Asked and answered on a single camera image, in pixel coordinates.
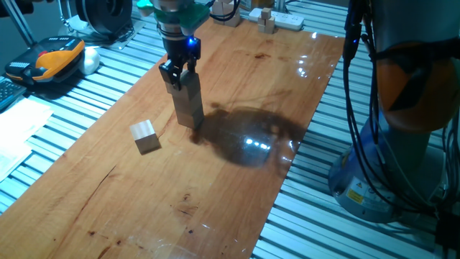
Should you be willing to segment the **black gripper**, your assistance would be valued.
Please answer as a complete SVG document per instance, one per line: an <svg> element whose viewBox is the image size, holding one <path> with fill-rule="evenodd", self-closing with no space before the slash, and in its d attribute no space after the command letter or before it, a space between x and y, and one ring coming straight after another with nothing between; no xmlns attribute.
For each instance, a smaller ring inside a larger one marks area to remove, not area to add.
<svg viewBox="0 0 460 259"><path fill-rule="evenodd" d="M188 71L196 71L197 60L201 58L201 40L193 35L162 40L167 52L167 61L159 66L161 76L165 83L172 85L175 90L180 90L183 66L187 63Z"/></svg>

